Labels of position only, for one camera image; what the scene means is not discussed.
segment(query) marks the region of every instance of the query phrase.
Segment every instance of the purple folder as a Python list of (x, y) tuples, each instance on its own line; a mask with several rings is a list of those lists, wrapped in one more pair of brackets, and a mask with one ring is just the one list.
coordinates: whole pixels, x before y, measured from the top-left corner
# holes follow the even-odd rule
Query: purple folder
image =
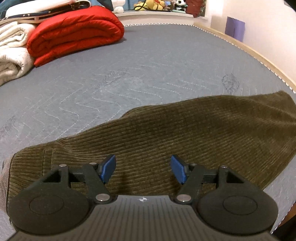
[(227, 17), (225, 34), (239, 40), (244, 39), (245, 23), (235, 18)]

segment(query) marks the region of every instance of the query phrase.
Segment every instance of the white folded blanket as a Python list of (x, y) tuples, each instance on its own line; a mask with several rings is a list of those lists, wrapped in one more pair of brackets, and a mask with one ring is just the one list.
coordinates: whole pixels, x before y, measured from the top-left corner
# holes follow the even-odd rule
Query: white folded blanket
[(7, 48), (0, 51), (0, 85), (25, 75), (34, 64), (24, 47)]
[(42, 12), (56, 7), (68, 5), (76, 1), (77, 0), (34, 0), (25, 3), (20, 3), (10, 7), (6, 11), (5, 17), (10, 17), (19, 14)]
[(24, 46), (35, 28), (33, 24), (17, 21), (4, 25), (0, 28), (0, 50)]

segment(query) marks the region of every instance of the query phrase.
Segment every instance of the pile of blankets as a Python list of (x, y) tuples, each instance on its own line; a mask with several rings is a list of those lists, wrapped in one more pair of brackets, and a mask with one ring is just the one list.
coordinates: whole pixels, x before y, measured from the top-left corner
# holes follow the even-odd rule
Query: pile of blankets
[(0, 85), (34, 65), (118, 42), (124, 27), (111, 12), (112, 4), (105, 5), (92, 6), (89, 0), (0, 1)]

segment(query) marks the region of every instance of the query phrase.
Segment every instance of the red folded blanket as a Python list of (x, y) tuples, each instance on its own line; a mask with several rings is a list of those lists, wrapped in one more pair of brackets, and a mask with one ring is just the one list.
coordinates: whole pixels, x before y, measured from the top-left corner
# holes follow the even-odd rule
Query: red folded blanket
[(112, 44), (124, 35), (124, 27), (108, 9), (93, 6), (57, 15), (32, 33), (27, 49), (41, 66), (66, 54)]

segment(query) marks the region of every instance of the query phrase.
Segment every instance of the gray mattress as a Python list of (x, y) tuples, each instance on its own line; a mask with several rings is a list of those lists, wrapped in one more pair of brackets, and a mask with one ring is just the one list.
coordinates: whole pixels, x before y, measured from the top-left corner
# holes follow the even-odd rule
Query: gray mattress
[[(284, 90), (274, 73), (239, 48), (182, 25), (125, 27), (117, 44), (34, 68), (0, 87), (0, 160), (20, 149), (66, 137), (142, 106), (210, 95)], [(296, 157), (265, 189), (282, 221), (296, 200)], [(0, 213), (0, 240), (12, 234)]]

